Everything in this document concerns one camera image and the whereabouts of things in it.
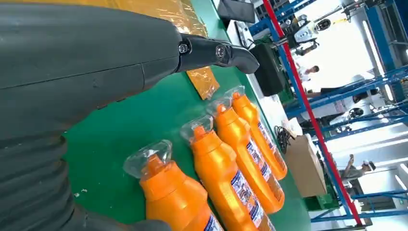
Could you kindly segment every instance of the cable bundle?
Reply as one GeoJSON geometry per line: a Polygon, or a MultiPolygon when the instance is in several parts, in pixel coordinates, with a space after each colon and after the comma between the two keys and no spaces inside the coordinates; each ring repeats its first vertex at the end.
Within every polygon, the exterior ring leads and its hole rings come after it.
{"type": "Polygon", "coordinates": [[[281,126],[275,126],[275,133],[278,136],[277,141],[283,154],[286,154],[288,145],[291,145],[289,143],[289,138],[294,139],[294,137],[288,132],[288,130],[286,130],[286,128],[281,126]]]}

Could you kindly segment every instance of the red pole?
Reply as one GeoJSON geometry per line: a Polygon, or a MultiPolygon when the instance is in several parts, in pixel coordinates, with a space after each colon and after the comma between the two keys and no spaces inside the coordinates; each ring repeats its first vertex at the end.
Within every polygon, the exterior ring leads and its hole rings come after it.
{"type": "MultiPolygon", "coordinates": [[[[268,12],[268,14],[270,16],[270,19],[271,19],[273,25],[275,26],[275,29],[276,29],[279,37],[280,38],[284,37],[285,34],[283,33],[283,31],[281,29],[281,26],[278,23],[278,19],[276,18],[275,13],[273,12],[272,6],[270,5],[268,0],[263,0],[263,1],[264,1],[264,6],[265,6],[265,8],[266,8],[266,10],[267,10],[267,12],[268,12]]],[[[324,154],[324,158],[326,158],[327,161],[329,162],[329,168],[333,171],[334,178],[335,178],[336,182],[339,184],[341,193],[344,196],[344,198],[345,198],[345,200],[346,200],[346,202],[348,204],[348,207],[351,210],[351,213],[353,214],[354,220],[356,220],[357,225],[362,225],[360,217],[359,217],[357,209],[356,209],[356,206],[351,202],[351,199],[350,199],[349,195],[347,194],[347,191],[344,188],[344,185],[343,185],[342,180],[340,178],[339,172],[337,171],[336,165],[334,164],[333,158],[329,153],[329,150],[328,150],[328,148],[326,146],[326,143],[324,142],[323,133],[321,132],[320,127],[318,126],[318,123],[317,123],[316,118],[315,118],[315,116],[313,114],[312,108],[310,107],[309,101],[307,100],[306,93],[303,90],[302,81],[300,80],[299,74],[297,73],[297,69],[296,69],[296,66],[294,64],[293,57],[291,55],[291,51],[289,49],[289,45],[288,45],[287,42],[284,43],[283,49],[285,51],[286,57],[288,58],[289,65],[291,66],[293,76],[294,76],[294,78],[296,80],[296,83],[297,83],[297,85],[299,87],[300,95],[302,96],[302,101],[305,104],[307,113],[309,114],[309,117],[310,117],[310,119],[312,121],[312,125],[313,125],[313,127],[314,127],[314,129],[316,131],[316,136],[318,137],[318,140],[319,140],[319,142],[320,142],[320,144],[322,146],[322,149],[323,149],[322,151],[323,151],[323,154],[324,154]]]]}

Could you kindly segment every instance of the green table surface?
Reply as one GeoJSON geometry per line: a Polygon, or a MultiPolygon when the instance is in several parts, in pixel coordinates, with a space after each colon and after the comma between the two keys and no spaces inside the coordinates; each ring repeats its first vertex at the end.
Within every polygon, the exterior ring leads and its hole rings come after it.
{"type": "MultiPolygon", "coordinates": [[[[191,1],[209,36],[228,39],[212,1],[191,1]]],[[[212,70],[221,85],[214,97],[241,84],[256,103],[246,75],[236,68],[213,66],[212,70]]],[[[185,73],[174,74],[149,91],[93,112],[67,131],[65,159],[70,165],[72,192],[79,193],[76,202],[124,223],[145,219],[145,199],[138,180],[128,176],[122,165],[130,154],[161,139],[172,141],[172,159],[185,174],[198,179],[191,150],[179,130],[204,115],[206,103],[185,73]]],[[[270,216],[276,229],[309,231],[310,218],[291,174],[280,183],[286,200],[283,209],[270,216]]]]}

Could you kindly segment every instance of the orange plastic bottle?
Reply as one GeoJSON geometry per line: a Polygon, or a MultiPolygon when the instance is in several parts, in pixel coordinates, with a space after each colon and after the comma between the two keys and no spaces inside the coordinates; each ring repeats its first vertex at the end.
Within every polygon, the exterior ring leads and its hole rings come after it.
{"type": "Polygon", "coordinates": [[[226,95],[232,97],[234,111],[251,126],[251,137],[264,155],[275,178],[277,180],[283,179],[288,173],[288,168],[279,153],[279,149],[273,142],[271,134],[261,122],[257,107],[246,97],[244,86],[233,88],[227,91],[226,95]]]}
{"type": "Polygon", "coordinates": [[[238,168],[234,150],[213,131],[210,115],[181,128],[194,167],[227,230],[273,231],[273,225],[238,168]]]}
{"type": "Polygon", "coordinates": [[[237,154],[237,164],[267,214],[283,207],[281,186],[251,138],[250,126],[231,107],[231,98],[213,101],[207,108],[216,121],[217,134],[237,154]]]}
{"type": "Polygon", "coordinates": [[[140,178],[146,218],[167,222],[174,231],[221,231],[207,191],[170,160],[171,145],[167,140],[148,145],[124,163],[128,174],[140,178]]]}

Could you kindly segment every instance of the clear plastic cap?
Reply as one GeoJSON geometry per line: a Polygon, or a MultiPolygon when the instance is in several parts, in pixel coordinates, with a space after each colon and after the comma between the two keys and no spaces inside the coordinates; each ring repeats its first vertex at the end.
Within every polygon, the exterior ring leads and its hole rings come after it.
{"type": "Polygon", "coordinates": [[[181,127],[180,134],[188,143],[193,143],[211,132],[214,128],[213,117],[205,115],[188,122],[181,127]]]}
{"type": "Polygon", "coordinates": [[[220,113],[227,111],[232,106],[232,98],[224,96],[222,98],[211,101],[207,106],[207,112],[214,117],[220,113]]]}
{"type": "Polygon", "coordinates": [[[166,166],[171,154],[172,143],[170,141],[162,140],[152,143],[129,156],[123,164],[123,170],[138,179],[149,178],[166,166]]]}
{"type": "Polygon", "coordinates": [[[233,100],[245,95],[245,87],[239,85],[225,92],[226,97],[231,97],[233,100]]]}

